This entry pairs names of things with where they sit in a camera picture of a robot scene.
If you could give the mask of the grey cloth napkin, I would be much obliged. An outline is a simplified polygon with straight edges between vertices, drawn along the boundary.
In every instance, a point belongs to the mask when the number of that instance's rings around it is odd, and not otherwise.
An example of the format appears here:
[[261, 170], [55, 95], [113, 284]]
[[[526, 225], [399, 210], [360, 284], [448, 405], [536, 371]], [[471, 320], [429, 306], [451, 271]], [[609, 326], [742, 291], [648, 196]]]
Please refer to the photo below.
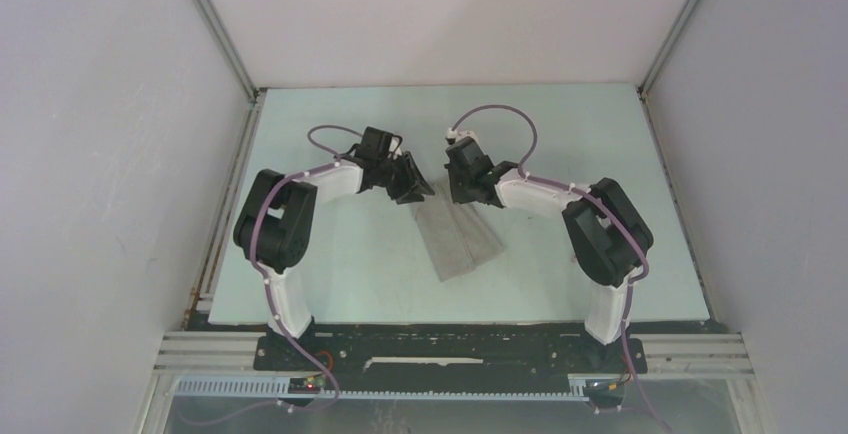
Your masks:
[[411, 211], [440, 282], [467, 275], [505, 251], [472, 204], [453, 202], [447, 177], [432, 187], [434, 194], [414, 204]]

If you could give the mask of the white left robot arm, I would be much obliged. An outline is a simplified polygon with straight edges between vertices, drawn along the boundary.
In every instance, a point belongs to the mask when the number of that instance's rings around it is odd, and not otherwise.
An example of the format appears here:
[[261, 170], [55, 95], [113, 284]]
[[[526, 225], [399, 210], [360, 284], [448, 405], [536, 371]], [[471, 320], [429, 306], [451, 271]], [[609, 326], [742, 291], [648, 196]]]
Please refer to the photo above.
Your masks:
[[310, 244], [316, 208], [324, 203], [382, 188], [398, 205], [420, 203], [435, 194], [411, 153], [402, 149], [403, 137], [367, 127], [348, 150], [339, 152], [313, 138], [319, 125], [307, 132], [314, 146], [332, 160], [292, 174], [259, 171], [237, 217], [233, 241], [262, 277], [271, 329], [285, 336], [277, 356], [292, 370], [304, 370], [316, 357], [315, 342], [303, 334], [312, 324], [294, 270]]

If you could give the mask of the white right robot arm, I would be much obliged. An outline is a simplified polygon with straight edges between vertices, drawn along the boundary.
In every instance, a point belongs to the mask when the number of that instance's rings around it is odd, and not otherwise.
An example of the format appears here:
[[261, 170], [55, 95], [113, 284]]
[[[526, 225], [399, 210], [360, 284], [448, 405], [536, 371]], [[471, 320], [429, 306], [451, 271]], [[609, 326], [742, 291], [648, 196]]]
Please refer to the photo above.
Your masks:
[[622, 357], [617, 341], [629, 322], [630, 285], [646, 276], [654, 237], [622, 186], [611, 178], [594, 184], [564, 184], [523, 176], [518, 165], [494, 164], [471, 131], [446, 135], [445, 168], [456, 204], [479, 203], [520, 209], [564, 222], [574, 257], [590, 279], [581, 346], [585, 365], [606, 372]]

